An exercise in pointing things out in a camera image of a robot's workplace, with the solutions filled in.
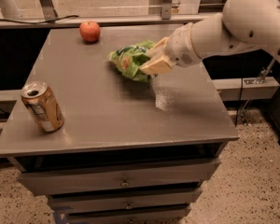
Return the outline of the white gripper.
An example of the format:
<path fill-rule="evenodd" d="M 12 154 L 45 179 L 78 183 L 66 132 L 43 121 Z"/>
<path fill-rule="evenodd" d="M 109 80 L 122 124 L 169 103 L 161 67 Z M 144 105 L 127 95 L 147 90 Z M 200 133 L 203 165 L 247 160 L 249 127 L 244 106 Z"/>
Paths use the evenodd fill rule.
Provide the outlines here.
<path fill-rule="evenodd" d="M 148 50 L 149 60 L 139 67 L 140 71 L 146 75 L 157 75 L 171 72 L 175 65 L 189 67 L 199 63 L 201 58 L 195 52 L 191 40 L 192 26 L 190 22 L 177 28 L 169 38 L 164 37 Z"/>

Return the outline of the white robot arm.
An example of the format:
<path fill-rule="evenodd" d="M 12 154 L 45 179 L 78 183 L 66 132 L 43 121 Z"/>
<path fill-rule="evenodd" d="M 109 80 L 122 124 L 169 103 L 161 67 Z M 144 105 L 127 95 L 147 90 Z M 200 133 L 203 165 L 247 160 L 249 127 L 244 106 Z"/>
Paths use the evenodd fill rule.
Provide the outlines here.
<path fill-rule="evenodd" d="M 262 49 L 280 63 L 280 1 L 227 0 L 222 11 L 160 40 L 140 66 L 146 75 L 189 67 L 212 56 Z"/>

